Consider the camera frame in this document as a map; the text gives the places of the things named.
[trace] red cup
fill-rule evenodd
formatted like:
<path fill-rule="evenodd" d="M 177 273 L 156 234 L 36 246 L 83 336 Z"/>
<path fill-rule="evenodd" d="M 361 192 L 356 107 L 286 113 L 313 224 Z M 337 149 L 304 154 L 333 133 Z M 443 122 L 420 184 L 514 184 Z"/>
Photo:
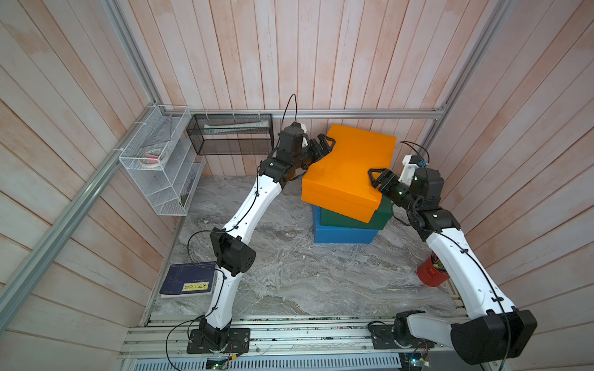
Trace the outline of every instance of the red cup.
<path fill-rule="evenodd" d="M 434 262 L 436 262 L 436 265 L 441 265 L 437 255 L 432 253 L 431 256 L 416 269 L 416 275 L 419 276 L 419 279 L 424 284 L 431 287 L 437 287 L 450 278 L 450 275 L 447 274 L 445 269 L 443 269 L 443 271 L 437 269 Z"/>

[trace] yellow label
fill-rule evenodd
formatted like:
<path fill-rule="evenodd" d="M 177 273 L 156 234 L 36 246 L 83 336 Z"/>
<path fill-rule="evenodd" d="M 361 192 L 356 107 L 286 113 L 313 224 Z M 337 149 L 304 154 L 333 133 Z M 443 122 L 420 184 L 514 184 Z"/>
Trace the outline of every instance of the yellow label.
<path fill-rule="evenodd" d="M 208 282 L 185 283 L 182 291 L 208 290 Z"/>

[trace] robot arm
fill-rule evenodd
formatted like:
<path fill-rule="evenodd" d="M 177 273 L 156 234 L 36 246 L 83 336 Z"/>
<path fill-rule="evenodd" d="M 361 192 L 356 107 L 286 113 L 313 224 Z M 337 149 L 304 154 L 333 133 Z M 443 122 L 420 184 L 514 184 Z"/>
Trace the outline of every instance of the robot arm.
<path fill-rule="evenodd" d="M 319 134 L 309 139 L 305 127 L 297 122 L 279 134 L 279 144 L 260 163 L 258 177 L 237 213 L 222 229 L 210 233 L 217 258 L 217 281 L 210 311 L 200 319 L 200 346 L 213 351 L 224 349 L 229 340 L 231 308 L 241 277 L 254 263 L 256 252 L 248 244 L 260 218 L 287 182 L 297 179 L 297 169 L 321 160 L 334 148 L 335 141 Z"/>
<path fill-rule="evenodd" d="M 439 207 L 443 179 L 420 156 L 405 156 L 399 178 L 388 169 L 370 169 L 371 184 L 406 210 L 410 225 L 439 257 L 465 304 L 470 321 L 399 313 L 399 344 L 431 340 L 453 347 L 467 363 L 520 355 L 536 329 L 529 310 L 518 310 L 493 282 L 470 249 L 460 224 Z"/>

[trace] marble floor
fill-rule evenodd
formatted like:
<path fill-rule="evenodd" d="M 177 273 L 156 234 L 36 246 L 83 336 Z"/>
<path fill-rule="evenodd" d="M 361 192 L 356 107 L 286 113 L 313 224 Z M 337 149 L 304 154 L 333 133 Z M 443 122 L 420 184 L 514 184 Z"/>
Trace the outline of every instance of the marble floor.
<path fill-rule="evenodd" d="M 193 232 L 221 227 L 234 215 L 254 177 L 200 179 L 170 264 L 190 262 Z M 420 309 L 454 315 L 445 287 L 421 283 L 416 268 L 430 250 L 411 227 L 392 219 L 370 245 L 319 245 L 312 233 L 311 205 L 301 201 L 301 183 L 287 184 L 268 207 L 249 244 L 256 261 L 244 275 L 233 317 L 252 315 L 394 316 Z M 192 239 L 196 261 L 213 261 L 208 233 Z M 211 294 L 157 298 L 154 315 L 199 315 Z"/>

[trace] wooden wall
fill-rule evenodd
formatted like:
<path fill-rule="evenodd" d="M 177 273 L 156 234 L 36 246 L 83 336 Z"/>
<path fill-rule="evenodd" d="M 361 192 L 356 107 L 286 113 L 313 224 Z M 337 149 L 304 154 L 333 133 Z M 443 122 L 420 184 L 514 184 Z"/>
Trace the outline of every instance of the wooden wall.
<path fill-rule="evenodd" d="M 119 3 L 167 104 L 279 109 L 297 93 L 301 109 L 373 109 L 440 107 L 496 0 Z M 314 136 L 338 123 L 411 141 L 428 128 L 424 119 L 301 122 Z M 400 146 L 394 159 L 407 154 Z M 259 158 L 208 156 L 205 174 L 255 175 Z"/>
<path fill-rule="evenodd" d="M 0 286 L 148 102 L 100 2 L 0 1 Z M 0 335 L 0 369 L 110 369 L 173 228 L 119 172 Z"/>
<path fill-rule="evenodd" d="M 590 0 L 518 2 L 429 151 L 441 205 L 539 322 L 514 370 L 594 367 L 593 20 Z"/>

